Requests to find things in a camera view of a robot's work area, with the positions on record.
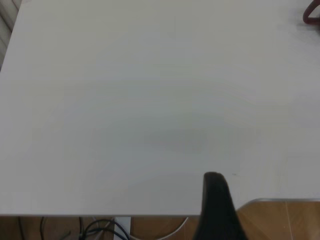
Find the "white table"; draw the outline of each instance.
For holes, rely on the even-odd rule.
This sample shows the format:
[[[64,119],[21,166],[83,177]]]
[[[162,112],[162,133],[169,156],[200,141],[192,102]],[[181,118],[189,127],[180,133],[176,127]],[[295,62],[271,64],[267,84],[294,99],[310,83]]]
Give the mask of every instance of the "white table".
[[[25,0],[0,73],[0,214],[320,198],[309,0]]]

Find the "red object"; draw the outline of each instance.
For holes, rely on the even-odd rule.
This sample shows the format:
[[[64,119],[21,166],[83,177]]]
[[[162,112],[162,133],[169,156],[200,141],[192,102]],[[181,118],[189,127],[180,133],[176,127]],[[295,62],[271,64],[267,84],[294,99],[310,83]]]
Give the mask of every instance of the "red object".
[[[320,5],[320,0],[313,0],[303,13],[303,21],[310,25],[320,25],[320,17],[309,17],[310,14]]]

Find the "white tabletop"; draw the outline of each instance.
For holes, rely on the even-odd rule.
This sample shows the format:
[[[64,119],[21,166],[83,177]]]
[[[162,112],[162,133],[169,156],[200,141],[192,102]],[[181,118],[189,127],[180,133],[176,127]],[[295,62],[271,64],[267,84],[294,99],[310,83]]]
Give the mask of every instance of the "white tabletop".
[[[320,198],[310,0],[25,0],[0,73],[0,214]]]

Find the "brown floor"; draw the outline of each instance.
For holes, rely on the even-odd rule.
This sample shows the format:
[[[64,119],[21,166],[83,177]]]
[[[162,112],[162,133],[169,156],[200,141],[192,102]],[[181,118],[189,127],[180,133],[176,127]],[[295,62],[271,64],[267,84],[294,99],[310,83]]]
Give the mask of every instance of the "brown floor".
[[[250,240],[320,240],[320,202],[256,202],[238,211],[240,222]],[[40,217],[22,217],[26,240],[40,240]],[[169,234],[184,217],[133,217],[131,234],[152,240]],[[92,221],[84,219],[85,224]],[[167,240],[191,240],[198,225],[197,217],[190,217],[175,235]],[[76,240],[79,232],[77,217],[47,218],[44,229],[46,240]],[[0,240],[20,240],[17,217],[0,217]],[[104,240],[112,240],[111,234]]]

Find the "wooden floor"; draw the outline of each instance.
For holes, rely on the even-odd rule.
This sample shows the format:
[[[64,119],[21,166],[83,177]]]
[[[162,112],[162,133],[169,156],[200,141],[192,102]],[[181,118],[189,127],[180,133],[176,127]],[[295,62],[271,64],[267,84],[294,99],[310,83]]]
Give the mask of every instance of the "wooden floor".
[[[240,222],[250,240],[320,240],[320,202],[256,202],[238,210]],[[26,240],[40,240],[40,217],[22,217]],[[133,217],[131,234],[154,240],[174,231],[184,217]],[[91,217],[84,219],[87,225]],[[191,240],[198,225],[197,217],[168,240]],[[79,234],[77,217],[48,217],[44,226],[45,240],[76,240]],[[0,240],[20,240],[17,217],[0,217]],[[105,235],[101,240],[112,240]]]

